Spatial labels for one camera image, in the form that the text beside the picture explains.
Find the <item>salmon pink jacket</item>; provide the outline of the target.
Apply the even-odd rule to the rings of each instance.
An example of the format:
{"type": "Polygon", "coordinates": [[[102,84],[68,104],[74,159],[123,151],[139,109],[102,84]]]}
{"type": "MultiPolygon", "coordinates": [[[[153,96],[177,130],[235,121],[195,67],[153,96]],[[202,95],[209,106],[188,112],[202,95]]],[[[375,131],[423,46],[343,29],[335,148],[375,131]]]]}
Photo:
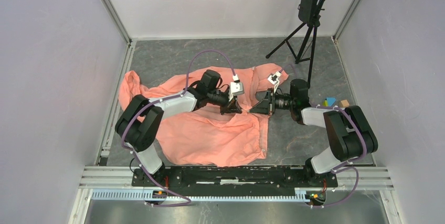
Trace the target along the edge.
{"type": "Polygon", "coordinates": [[[280,66],[267,63],[235,71],[245,91],[238,98],[241,114],[222,115],[218,106],[209,104],[164,119],[156,139],[165,157],[176,165],[222,167],[266,158],[269,116],[248,111],[258,103],[256,94],[273,86],[269,75],[279,70],[280,66]]]}

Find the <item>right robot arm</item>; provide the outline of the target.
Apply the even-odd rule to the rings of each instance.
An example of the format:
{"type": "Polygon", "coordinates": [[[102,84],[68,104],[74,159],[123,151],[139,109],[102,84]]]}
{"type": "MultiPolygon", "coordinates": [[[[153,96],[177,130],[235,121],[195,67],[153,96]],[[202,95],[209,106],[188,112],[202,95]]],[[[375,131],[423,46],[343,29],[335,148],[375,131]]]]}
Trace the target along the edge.
{"type": "Polygon", "coordinates": [[[313,106],[309,84],[303,79],[292,80],[289,93],[268,89],[249,113],[272,116],[276,110],[288,110],[292,120],[300,125],[326,129],[329,147],[307,159],[303,166],[303,180],[309,186],[317,186],[324,176],[339,172],[378,149],[378,140],[359,106],[313,106]]]}

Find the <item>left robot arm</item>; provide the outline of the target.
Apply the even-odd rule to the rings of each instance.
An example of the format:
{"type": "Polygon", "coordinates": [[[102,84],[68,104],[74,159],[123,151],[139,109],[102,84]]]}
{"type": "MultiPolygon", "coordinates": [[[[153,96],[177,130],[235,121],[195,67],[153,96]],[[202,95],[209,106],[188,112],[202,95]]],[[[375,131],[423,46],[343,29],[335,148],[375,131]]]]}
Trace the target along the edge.
{"type": "Polygon", "coordinates": [[[207,104],[219,106],[221,114],[241,113],[238,96],[244,93],[243,83],[237,74],[232,79],[222,91],[221,75],[206,70],[199,80],[186,83],[185,88],[174,95],[148,99],[140,94],[131,99],[114,130],[121,138],[122,147],[130,150],[152,186],[160,185],[165,179],[163,162],[153,145],[162,120],[196,111],[207,104]]]}

